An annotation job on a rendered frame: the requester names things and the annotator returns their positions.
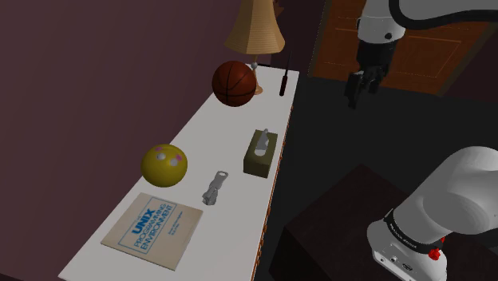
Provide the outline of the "yellow ball with pink spots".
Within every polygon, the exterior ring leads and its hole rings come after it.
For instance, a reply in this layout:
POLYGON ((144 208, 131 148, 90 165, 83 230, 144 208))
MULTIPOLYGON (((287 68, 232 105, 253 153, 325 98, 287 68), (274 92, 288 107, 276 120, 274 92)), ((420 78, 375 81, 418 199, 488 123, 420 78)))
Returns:
POLYGON ((145 153, 140 170, 150 184, 168 188, 184 178, 188 170, 188 159, 175 145, 159 144, 145 153))

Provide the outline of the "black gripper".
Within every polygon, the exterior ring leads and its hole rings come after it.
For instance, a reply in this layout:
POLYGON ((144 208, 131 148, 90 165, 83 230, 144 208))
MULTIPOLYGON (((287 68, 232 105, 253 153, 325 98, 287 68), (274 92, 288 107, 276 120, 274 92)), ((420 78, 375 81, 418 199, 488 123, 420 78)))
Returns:
POLYGON ((348 98, 348 106, 356 109, 358 97, 368 83, 368 92, 375 94, 384 77, 389 73, 389 67, 398 40, 382 44, 374 44, 360 40, 358 43, 357 62, 360 70, 350 73, 345 87, 344 95, 348 98))

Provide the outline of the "brown basketball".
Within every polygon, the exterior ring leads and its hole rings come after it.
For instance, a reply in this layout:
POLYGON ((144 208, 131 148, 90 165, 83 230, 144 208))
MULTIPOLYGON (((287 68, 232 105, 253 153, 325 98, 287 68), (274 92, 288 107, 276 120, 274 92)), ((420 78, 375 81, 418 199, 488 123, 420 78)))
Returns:
POLYGON ((224 105, 240 107, 255 95, 257 80, 252 69, 241 61, 226 61, 214 72, 211 87, 224 105))

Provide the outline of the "white topped wooden dresser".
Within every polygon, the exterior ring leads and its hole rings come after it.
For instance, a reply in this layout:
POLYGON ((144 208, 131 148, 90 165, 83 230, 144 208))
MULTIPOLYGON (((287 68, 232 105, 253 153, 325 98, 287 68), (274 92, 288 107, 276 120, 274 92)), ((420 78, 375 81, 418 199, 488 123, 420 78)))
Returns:
POLYGON ((60 272, 65 281, 253 281, 259 264, 298 72, 261 67, 263 93, 238 108, 210 96, 172 140, 188 158, 186 176, 176 186, 157 188, 139 179, 60 272), (243 172, 243 158, 256 129, 278 135, 269 176, 243 172), (218 171, 228 173, 214 205, 202 195, 218 171), (203 210, 199 225, 175 271, 101 244, 140 193, 203 210))

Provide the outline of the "beige book with blue print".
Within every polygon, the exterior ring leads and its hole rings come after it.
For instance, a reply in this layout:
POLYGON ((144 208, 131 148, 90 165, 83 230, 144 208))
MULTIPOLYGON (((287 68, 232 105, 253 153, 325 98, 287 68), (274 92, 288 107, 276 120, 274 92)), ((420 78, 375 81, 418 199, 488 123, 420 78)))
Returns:
POLYGON ((142 192, 101 243, 174 271, 202 215, 200 209, 142 192))

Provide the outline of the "thin black pen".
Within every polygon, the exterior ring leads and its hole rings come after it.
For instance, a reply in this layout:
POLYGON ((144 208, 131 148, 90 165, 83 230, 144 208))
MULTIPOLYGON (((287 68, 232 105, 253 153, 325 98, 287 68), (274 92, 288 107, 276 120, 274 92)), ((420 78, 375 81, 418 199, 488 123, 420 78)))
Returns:
POLYGON ((282 81, 281 81, 281 86, 280 86, 280 90, 279 90, 279 96, 280 97, 283 97, 284 94, 285 94, 285 91, 286 91, 287 79, 288 79, 288 72, 289 72, 290 62, 291 62, 291 56, 292 56, 292 51, 289 52, 289 55, 288 55, 288 58, 287 58, 287 64, 286 64, 286 68, 285 68, 285 72, 284 72, 284 75, 283 75, 283 78, 282 78, 282 81))

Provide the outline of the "beige shade table lamp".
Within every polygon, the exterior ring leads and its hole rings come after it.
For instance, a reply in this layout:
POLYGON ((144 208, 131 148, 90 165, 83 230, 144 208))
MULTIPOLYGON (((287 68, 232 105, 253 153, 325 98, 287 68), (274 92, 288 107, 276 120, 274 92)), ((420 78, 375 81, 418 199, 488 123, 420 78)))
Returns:
POLYGON ((237 53, 252 55, 253 74, 256 74, 259 55, 281 52, 285 40, 276 21, 274 0, 241 0, 235 24, 224 45, 237 53))

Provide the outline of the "olive tissue box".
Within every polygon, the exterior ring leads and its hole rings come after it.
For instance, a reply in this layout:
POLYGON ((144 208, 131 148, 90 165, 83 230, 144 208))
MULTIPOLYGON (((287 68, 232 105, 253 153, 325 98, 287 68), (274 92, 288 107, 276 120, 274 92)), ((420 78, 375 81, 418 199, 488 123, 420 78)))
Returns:
POLYGON ((267 178, 274 159, 278 135, 256 129, 243 158, 246 174, 267 178))

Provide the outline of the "small grey metal tool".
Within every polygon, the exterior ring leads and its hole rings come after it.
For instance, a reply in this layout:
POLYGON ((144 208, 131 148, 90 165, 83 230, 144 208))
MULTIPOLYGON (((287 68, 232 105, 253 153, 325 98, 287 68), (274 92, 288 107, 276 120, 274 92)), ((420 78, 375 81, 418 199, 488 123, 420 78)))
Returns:
POLYGON ((225 171, 218 171, 215 174, 215 177, 209 184, 207 191, 202 195, 204 204, 206 205, 215 204, 219 190, 221 189, 223 182, 227 179, 227 177, 228 173, 225 171))

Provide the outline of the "brown wooden door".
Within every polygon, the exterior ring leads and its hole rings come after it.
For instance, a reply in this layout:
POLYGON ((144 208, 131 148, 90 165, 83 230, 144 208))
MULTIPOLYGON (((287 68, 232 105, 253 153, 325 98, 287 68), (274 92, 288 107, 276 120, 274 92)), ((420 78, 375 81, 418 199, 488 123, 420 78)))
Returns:
MULTIPOLYGON (((356 21, 366 0, 326 0, 309 75, 346 81, 357 71, 356 21)), ((498 29, 498 23, 463 22, 408 30, 398 42, 381 85, 441 96, 468 59, 498 29)))

